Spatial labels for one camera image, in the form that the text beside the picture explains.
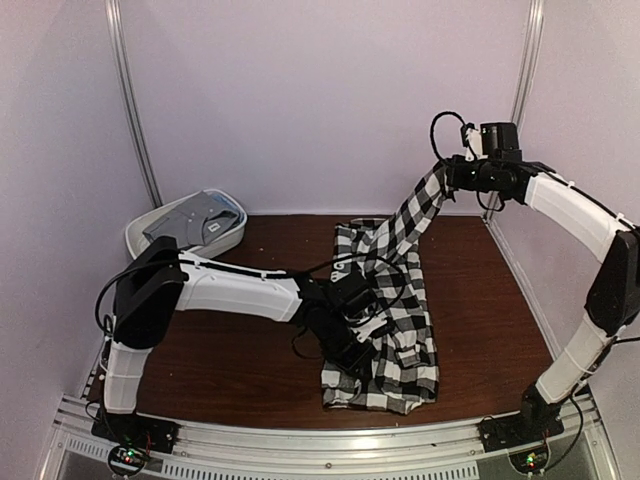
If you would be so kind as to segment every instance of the brown wooden tabletop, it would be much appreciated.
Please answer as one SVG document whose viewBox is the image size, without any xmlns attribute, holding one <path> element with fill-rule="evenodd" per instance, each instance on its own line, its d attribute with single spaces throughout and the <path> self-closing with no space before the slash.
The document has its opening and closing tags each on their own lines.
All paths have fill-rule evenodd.
<svg viewBox="0 0 640 480">
<path fill-rule="evenodd" d="M 331 258 L 348 217 L 251 217 L 224 262 L 306 269 Z M 551 364 L 532 314 L 479 217 L 438 217 L 420 256 L 440 364 L 434 404 L 407 416 L 323 409 L 320 360 L 291 350 L 290 325 L 221 312 L 176 313 L 149 357 L 138 410 L 183 420 L 271 428 L 419 425 L 516 410 Z M 318 348 L 308 335 L 300 349 Z"/>
</svg>

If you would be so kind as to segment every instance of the plastic bin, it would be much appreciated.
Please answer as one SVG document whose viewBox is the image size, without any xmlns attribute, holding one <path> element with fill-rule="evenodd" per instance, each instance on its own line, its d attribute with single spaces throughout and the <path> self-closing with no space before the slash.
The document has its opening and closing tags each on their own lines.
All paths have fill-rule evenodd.
<svg viewBox="0 0 640 480">
<path fill-rule="evenodd" d="M 226 252 L 227 250 L 232 249 L 242 241 L 242 237 L 244 237 L 244 227 L 247 224 L 247 212 L 244 211 L 244 209 L 237 201 L 235 201 L 231 196 L 224 193 L 222 190 L 210 188 L 203 191 L 207 195 L 222 195 L 240 212 L 240 223 L 234 228 L 224 233 L 223 235 L 220 235 L 214 242 L 210 243 L 209 245 L 197 246 L 188 250 L 189 252 L 200 255 L 201 257 L 214 258 Z M 129 250 L 129 254 L 131 255 L 131 257 L 136 258 L 150 245 L 149 240 L 147 240 L 147 238 L 142 233 L 149 225 L 151 225 L 176 205 L 181 204 L 185 200 L 193 197 L 194 195 L 197 195 L 198 193 L 200 192 L 198 191 L 186 197 L 180 198 L 174 202 L 163 205 L 162 207 L 152 210 L 149 213 L 145 213 L 141 217 L 138 217 L 131 223 L 129 223 L 125 230 L 124 236 L 127 243 L 127 249 Z"/>
</svg>

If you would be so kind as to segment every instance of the metal frame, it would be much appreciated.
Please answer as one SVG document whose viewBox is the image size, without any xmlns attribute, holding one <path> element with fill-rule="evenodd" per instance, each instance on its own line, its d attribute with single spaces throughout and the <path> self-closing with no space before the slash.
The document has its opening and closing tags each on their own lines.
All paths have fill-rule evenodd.
<svg viewBox="0 0 640 480">
<path fill-rule="evenodd" d="M 158 208 L 162 206 L 163 202 L 158 182 L 155 174 L 153 173 L 151 160 L 149 159 L 149 151 L 147 150 L 147 143 L 142 131 L 138 106 L 133 93 L 133 83 L 131 81 L 131 73 L 129 71 L 129 60 L 127 58 L 124 31 L 122 29 L 122 20 L 120 17 L 120 0 L 106 0 L 106 9 L 109 35 L 111 36 L 111 45 L 113 47 L 116 70 L 120 81 L 120 91 L 124 101 L 127 123 L 129 124 L 131 138 L 133 139 L 136 156 L 138 157 L 142 180 L 144 181 L 144 185 L 147 189 L 149 198 L 151 199 L 151 203 L 153 204 L 153 208 Z"/>
<path fill-rule="evenodd" d="M 583 395 L 578 403 L 599 479 L 618 480 L 593 399 Z M 99 461 L 106 458 L 112 444 L 91 436 L 92 421 L 85 405 L 86 400 L 63 397 L 37 478 L 56 480 L 68 451 Z M 95 414 L 95 407 L 89 411 Z M 563 406 L 561 418 L 565 433 L 554 439 L 573 437 L 579 418 L 571 404 Z M 484 453 L 477 429 L 481 420 L 354 430 L 255 429 L 177 421 L 180 431 L 173 454 L 154 453 L 156 460 L 149 468 L 161 478 L 206 479 L 211 474 L 210 478 L 271 480 L 429 478 L 428 472 L 439 478 L 437 472 L 463 469 L 470 474 L 461 478 L 473 480 L 478 478 L 474 476 L 477 461 L 507 454 L 506 450 Z"/>
<path fill-rule="evenodd" d="M 531 0 L 529 5 L 529 19 L 527 21 L 527 31 L 524 38 L 524 47 L 522 51 L 522 63 L 520 65 L 520 75 L 518 77 L 518 86 L 516 89 L 516 98 L 513 102 L 513 110 L 511 111 L 511 122 L 522 127 L 524 120 L 524 111 L 531 92 L 533 77 L 538 64 L 538 56 L 540 54 L 540 44 L 542 41 L 542 30 L 544 27 L 544 0 Z M 482 216 L 485 222 L 491 222 L 494 214 L 493 211 L 498 206 L 498 195 L 493 192 L 489 196 L 489 210 L 486 210 Z"/>
</svg>

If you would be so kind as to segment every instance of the vertical metal post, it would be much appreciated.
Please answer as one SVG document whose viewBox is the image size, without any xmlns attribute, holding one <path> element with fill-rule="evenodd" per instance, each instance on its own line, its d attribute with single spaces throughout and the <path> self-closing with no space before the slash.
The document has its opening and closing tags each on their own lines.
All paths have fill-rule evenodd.
<svg viewBox="0 0 640 480">
<path fill-rule="evenodd" d="M 138 164 L 144 185 L 153 204 L 153 208 L 162 206 L 162 197 L 158 182 L 153 173 L 151 161 L 149 160 L 149 151 L 144 139 L 138 106 L 136 104 L 133 83 L 129 71 L 129 60 L 127 59 L 127 49 L 124 41 L 124 31 L 122 30 L 122 21 L 120 18 L 120 0 L 106 0 L 107 22 L 109 25 L 109 35 L 111 36 L 111 46 L 113 47 L 118 79 L 120 80 L 120 90 L 124 100 L 125 113 L 133 145 L 135 147 Z"/>
<path fill-rule="evenodd" d="M 520 65 L 520 76 L 518 77 L 518 88 L 516 90 L 516 98 L 513 102 L 513 110 L 511 111 L 511 121 L 522 127 L 524 119 L 524 110 L 531 92 L 533 84 L 533 76 L 538 63 L 540 53 L 540 43 L 542 40 L 542 28 L 544 24 L 544 0 L 531 0 L 529 5 L 529 20 L 527 21 L 527 32 L 524 38 L 524 48 L 522 51 L 522 63 Z M 488 207 L 495 209 L 498 206 L 498 195 L 494 192 L 489 197 Z M 493 218 L 493 210 L 485 211 L 484 221 L 489 223 Z"/>
</svg>

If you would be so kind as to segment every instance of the white wall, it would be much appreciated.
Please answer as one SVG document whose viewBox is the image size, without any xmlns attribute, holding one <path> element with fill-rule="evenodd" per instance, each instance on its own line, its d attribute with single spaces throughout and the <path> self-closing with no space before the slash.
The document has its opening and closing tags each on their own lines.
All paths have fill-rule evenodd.
<svg viewBox="0 0 640 480">
<path fill-rule="evenodd" d="M 100 334 L 93 300 L 149 208 L 103 2 L 0 1 L 0 466 L 33 478 Z"/>
<path fill-rule="evenodd" d="M 165 201 L 222 188 L 251 212 L 393 211 L 435 161 L 432 117 L 506 121 L 528 2 L 123 2 Z M 460 151 L 442 122 L 443 152 Z M 449 211 L 477 213 L 460 194 Z"/>
<path fill-rule="evenodd" d="M 521 146 L 640 222 L 640 3 L 550 0 Z M 561 346 L 598 266 L 552 222 L 510 206 L 498 216 Z M 629 335 L 640 334 L 640 325 Z M 625 479 L 640 471 L 640 346 L 617 347 L 592 380 Z"/>
</svg>

